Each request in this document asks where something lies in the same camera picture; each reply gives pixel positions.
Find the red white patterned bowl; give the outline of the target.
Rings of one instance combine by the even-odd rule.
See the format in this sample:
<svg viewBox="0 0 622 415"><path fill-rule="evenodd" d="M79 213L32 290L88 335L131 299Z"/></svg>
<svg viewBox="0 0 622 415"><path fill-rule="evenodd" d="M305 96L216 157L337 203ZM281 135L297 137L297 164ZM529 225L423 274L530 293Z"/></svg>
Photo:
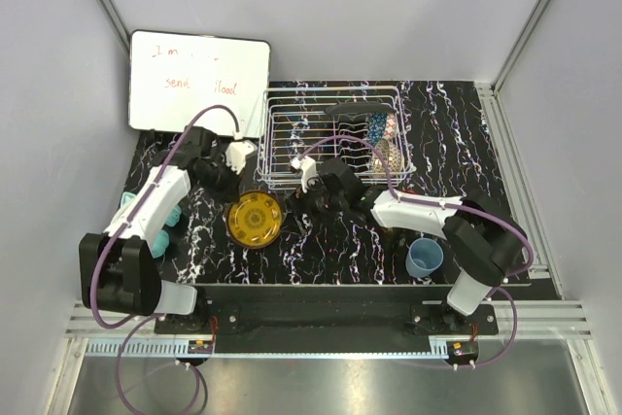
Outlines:
<svg viewBox="0 0 622 415"><path fill-rule="evenodd" d="M384 158L390 172L398 173L403 170L402 154L397 144L392 140L381 138L376 144L375 150L376 152L371 155L369 162L369 171L371 173L381 174L384 172L384 166L379 156Z"/></svg>

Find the white wire dish rack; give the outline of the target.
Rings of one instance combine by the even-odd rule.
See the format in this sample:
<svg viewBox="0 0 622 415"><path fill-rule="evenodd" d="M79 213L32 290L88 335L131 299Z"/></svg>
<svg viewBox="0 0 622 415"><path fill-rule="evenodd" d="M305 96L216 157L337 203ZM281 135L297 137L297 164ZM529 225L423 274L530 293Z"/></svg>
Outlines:
<svg viewBox="0 0 622 415"><path fill-rule="evenodd" d="M390 104L397 117L397 144L404 162L401 172L392 173L394 183L404 181L414 170L407 142L406 112L402 93L389 82L285 83L271 86L264 94L264 135L259 140L257 174L271 190L289 190L299 177L290 167L293 158L312 157L317 163L338 157L364 182L386 181L385 172L369 171L377 142L367 138L371 114L335 116L324 110L340 102L380 101Z"/></svg>

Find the black floral square plate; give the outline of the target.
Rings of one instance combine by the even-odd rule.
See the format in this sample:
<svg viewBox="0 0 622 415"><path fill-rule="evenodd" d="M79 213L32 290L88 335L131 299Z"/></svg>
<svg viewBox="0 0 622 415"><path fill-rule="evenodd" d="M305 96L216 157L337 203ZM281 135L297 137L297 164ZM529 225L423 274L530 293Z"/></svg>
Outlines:
<svg viewBox="0 0 622 415"><path fill-rule="evenodd" d="M324 114L330 117L393 114L394 112L394 108L390 104L380 101L340 102L324 110Z"/></svg>

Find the yellow patterned small plate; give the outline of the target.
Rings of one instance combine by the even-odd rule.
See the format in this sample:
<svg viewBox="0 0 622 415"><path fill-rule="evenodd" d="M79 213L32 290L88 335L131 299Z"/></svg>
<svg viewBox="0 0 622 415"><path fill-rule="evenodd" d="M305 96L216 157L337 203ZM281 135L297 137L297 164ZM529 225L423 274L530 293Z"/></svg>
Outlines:
<svg viewBox="0 0 622 415"><path fill-rule="evenodd" d="M250 190L232 203L225 215L228 234L240 246L257 250L280 235L284 213L278 199L261 190Z"/></svg>

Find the blue patterned bowl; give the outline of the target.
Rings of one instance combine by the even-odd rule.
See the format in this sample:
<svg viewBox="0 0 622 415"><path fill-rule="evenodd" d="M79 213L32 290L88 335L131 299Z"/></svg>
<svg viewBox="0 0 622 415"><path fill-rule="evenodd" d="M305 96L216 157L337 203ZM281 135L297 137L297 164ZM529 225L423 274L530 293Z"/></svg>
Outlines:
<svg viewBox="0 0 622 415"><path fill-rule="evenodd" d="M392 139L397 135L397 117L395 114L374 113L367 119L367 138L377 142L382 138Z"/></svg>

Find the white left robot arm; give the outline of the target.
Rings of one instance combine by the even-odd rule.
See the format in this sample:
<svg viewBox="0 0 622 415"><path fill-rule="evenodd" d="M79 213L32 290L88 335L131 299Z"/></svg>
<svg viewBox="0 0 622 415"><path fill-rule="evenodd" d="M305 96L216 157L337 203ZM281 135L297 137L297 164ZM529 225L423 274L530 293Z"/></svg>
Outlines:
<svg viewBox="0 0 622 415"><path fill-rule="evenodd" d="M179 203L199 186L222 202L239 198L239 184L254 143L236 134L227 144L205 128L186 129L174 147L160 156L145 185L119 208L101 233L79 244L82 301L107 328L102 312L128 317L176 315L187 332L209 324L210 310L198 291L161 278L155 264L156 241Z"/></svg>

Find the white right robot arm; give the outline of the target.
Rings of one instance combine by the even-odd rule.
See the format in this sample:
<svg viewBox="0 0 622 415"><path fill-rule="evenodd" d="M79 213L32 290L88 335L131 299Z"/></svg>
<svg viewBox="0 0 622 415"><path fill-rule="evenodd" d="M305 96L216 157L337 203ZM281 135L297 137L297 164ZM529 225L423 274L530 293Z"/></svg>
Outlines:
<svg viewBox="0 0 622 415"><path fill-rule="evenodd" d="M450 332L472 327L480 302L504 278L522 272L514 266L530 249L527 234L483 192L432 197L399 191L392 182L366 185L336 157L318 164L299 156L290 167L299 177L289 197L294 211L324 221L345 213L358 225L419 231L448 242L461 268L440 312Z"/></svg>

